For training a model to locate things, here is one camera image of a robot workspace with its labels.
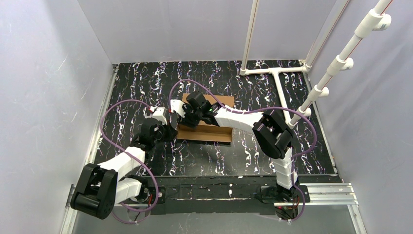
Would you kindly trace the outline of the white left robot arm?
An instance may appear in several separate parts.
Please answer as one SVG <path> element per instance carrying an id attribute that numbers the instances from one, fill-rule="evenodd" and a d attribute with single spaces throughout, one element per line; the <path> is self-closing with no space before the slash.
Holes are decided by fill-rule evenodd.
<path id="1" fill-rule="evenodd" d="M 168 122 L 145 119 L 125 151 L 103 163 L 84 166 L 70 201 L 71 208 L 105 219 L 115 204 L 139 196 L 144 182 L 128 173 L 142 166 L 146 154 L 157 143 L 171 142 L 177 134 Z"/>

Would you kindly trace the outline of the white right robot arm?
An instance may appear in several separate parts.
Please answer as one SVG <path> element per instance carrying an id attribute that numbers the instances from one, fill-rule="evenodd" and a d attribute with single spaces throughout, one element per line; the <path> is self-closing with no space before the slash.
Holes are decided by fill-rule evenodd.
<path id="1" fill-rule="evenodd" d="M 298 180 L 292 168 L 293 131 L 277 111 L 248 114 L 219 102 L 211 103 L 198 91 L 184 95 L 183 99 L 185 103 L 179 106 L 181 124 L 194 128 L 203 121 L 209 125 L 252 133 L 261 151 L 274 164 L 277 184 L 287 190 L 293 188 Z"/>

